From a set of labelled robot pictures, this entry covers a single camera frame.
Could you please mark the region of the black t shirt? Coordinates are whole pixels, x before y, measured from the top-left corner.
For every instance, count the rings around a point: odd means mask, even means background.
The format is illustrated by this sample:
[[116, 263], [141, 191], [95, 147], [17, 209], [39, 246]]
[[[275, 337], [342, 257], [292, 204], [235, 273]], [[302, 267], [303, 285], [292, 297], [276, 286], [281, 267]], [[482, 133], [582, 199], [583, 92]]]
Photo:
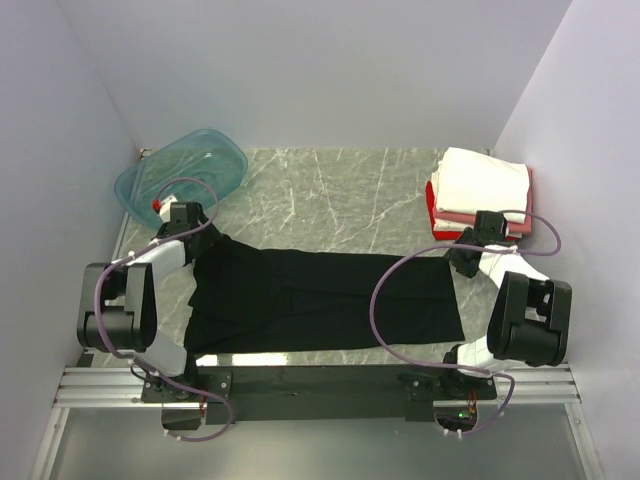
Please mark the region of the black t shirt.
[[184, 347], [192, 354], [356, 350], [461, 341], [448, 262], [257, 249], [228, 236], [198, 258]]

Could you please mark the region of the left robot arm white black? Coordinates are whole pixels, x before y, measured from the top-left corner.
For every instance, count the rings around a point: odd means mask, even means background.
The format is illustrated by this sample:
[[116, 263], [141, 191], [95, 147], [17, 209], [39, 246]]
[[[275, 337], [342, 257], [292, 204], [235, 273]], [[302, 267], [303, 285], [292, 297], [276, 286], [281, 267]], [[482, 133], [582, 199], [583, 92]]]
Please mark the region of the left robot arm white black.
[[200, 378], [193, 357], [158, 327], [156, 285], [193, 263], [222, 239], [197, 202], [159, 207], [163, 223], [148, 246], [84, 270], [76, 336], [88, 349], [110, 353], [165, 377], [164, 389], [176, 401], [193, 399]]

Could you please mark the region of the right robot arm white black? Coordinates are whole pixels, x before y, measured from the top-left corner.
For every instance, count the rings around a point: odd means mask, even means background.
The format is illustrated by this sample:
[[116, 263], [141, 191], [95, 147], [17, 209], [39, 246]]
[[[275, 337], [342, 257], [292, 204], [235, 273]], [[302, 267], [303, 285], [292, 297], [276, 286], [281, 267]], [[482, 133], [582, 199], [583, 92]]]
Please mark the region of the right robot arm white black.
[[566, 355], [572, 288], [533, 268], [507, 241], [502, 212], [479, 211], [474, 225], [456, 243], [474, 249], [450, 249], [445, 258], [457, 273], [473, 278], [483, 273], [497, 287], [485, 336], [454, 346], [444, 362], [454, 364], [439, 374], [444, 395], [460, 399], [473, 387], [486, 385], [494, 372], [524, 364], [559, 365]]

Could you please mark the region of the white folded t shirt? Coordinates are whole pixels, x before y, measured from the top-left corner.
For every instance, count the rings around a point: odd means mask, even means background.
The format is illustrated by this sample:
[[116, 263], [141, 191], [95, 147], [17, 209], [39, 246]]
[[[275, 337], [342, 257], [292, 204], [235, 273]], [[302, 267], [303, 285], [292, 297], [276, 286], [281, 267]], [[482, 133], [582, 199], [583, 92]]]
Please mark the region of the white folded t shirt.
[[438, 212], [473, 215], [478, 210], [506, 211], [509, 222], [525, 223], [531, 186], [526, 165], [509, 163], [472, 150], [449, 147], [438, 163], [432, 185]]

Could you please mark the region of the teal plastic basket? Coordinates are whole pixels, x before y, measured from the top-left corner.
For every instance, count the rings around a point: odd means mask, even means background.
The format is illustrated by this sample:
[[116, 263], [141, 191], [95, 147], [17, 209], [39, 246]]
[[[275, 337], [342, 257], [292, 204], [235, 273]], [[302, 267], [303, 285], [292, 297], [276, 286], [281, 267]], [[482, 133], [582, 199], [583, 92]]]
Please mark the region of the teal plastic basket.
[[154, 200], [170, 196], [195, 201], [208, 210], [235, 189], [248, 170], [243, 151], [217, 130], [189, 133], [155, 151], [122, 172], [114, 193], [139, 224], [157, 229], [162, 220], [153, 210]]

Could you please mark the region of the red folded t shirt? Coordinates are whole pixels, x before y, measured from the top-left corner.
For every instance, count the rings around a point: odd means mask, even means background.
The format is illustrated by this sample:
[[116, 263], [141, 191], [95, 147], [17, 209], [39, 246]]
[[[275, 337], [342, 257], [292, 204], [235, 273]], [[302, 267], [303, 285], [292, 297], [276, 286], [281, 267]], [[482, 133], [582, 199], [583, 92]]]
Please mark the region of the red folded t shirt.
[[437, 232], [472, 226], [479, 211], [502, 211], [511, 237], [533, 230], [533, 184], [526, 167], [438, 171], [427, 182], [426, 204]]

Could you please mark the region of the black base bar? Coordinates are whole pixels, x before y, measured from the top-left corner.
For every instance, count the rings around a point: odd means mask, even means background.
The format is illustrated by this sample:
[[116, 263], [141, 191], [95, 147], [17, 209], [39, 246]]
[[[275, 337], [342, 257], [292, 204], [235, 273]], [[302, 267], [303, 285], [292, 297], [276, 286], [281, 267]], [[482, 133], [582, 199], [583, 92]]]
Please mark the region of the black base bar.
[[227, 400], [240, 422], [431, 422], [439, 401], [497, 398], [492, 380], [410, 365], [200, 367], [194, 379], [194, 388]]

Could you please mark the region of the aluminium rail left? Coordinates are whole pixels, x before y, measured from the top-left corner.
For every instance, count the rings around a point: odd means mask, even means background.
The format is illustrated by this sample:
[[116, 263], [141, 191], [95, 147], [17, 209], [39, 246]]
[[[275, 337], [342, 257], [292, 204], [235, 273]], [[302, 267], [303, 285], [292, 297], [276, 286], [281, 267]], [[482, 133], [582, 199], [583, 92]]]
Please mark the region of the aluminium rail left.
[[54, 395], [51, 411], [28, 476], [49, 479], [72, 410], [139, 407], [143, 381], [127, 368], [92, 368], [93, 354], [83, 352], [80, 367], [67, 367]]

